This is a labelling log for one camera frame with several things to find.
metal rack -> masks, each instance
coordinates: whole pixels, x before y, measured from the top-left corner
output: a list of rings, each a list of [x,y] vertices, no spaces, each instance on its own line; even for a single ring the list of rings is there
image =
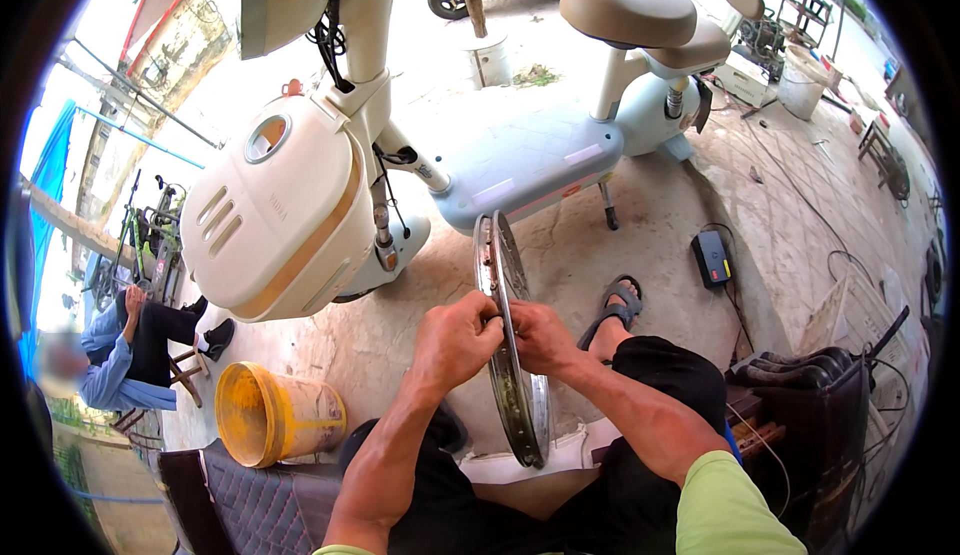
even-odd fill
[[[794,21],[788,21],[784,18],[784,6],[789,5],[791,10],[796,13]],[[824,33],[827,32],[827,24],[830,23],[831,9],[833,5],[827,0],[780,0],[779,10],[776,12],[776,21],[783,26],[783,32],[788,38],[792,38],[797,43],[805,45],[807,48],[815,49],[820,46],[824,39]],[[814,38],[810,33],[810,23],[820,26],[820,35]]]

blue shirt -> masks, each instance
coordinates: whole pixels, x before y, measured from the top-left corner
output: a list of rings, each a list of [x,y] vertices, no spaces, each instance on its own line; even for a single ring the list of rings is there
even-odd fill
[[[79,344],[85,351],[113,345],[101,366],[91,364],[86,368],[79,396],[88,407],[102,411],[123,411],[134,407],[177,410],[177,393],[172,389],[125,377],[134,353],[123,337],[123,325],[115,306],[111,305],[90,322],[80,333]]]

shock absorber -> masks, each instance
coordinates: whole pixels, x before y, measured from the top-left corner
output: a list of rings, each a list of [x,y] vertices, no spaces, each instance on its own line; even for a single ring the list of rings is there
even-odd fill
[[[666,89],[666,104],[663,112],[667,119],[677,119],[684,112],[684,91],[690,84],[690,77],[683,76]]]

white bucket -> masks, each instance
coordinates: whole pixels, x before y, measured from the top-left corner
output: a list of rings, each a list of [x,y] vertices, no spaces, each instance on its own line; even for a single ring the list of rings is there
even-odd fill
[[[829,83],[827,69],[806,49],[795,45],[786,48],[786,64],[776,93],[786,111],[799,119],[810,119]]]
[[[507,34],[488,33],[486,37],[470,36],[457,46],[462,52],[462,77],[474,91],[513,83],[513,70],[507,57]]]

black sandal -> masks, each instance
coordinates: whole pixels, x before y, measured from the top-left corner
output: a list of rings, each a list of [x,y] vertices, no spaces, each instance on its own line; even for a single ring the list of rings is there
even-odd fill
[[[630,292],[629,288],[621,284],[623,281],[630,281],[630,284],[636,289],[636,294]],[[607,304],[607,301],[609,301],[613,295],[623,299],[626,305],[621,305],[618,302]],[[618,275],[616,280],[606,287],[606,293],[604,293],[603,300],[600,301],[600,315],[597,316],[596,320],[593,320],[590,327],[587,328],[586,332],[580,337],[580,340],[577,342],[577,349],[586,351],[590,348],[597,329],[600,328],[600,324],[607,318],[620,318],[620,321],[623,322],[623,328],[629,333],[630,328],[634,325],[634,320],[637,319],[637,316],[640,315],[643,310],[642,299],[643,292],[641,290],[641,284],[637,282],[637,279],[627,273]]]

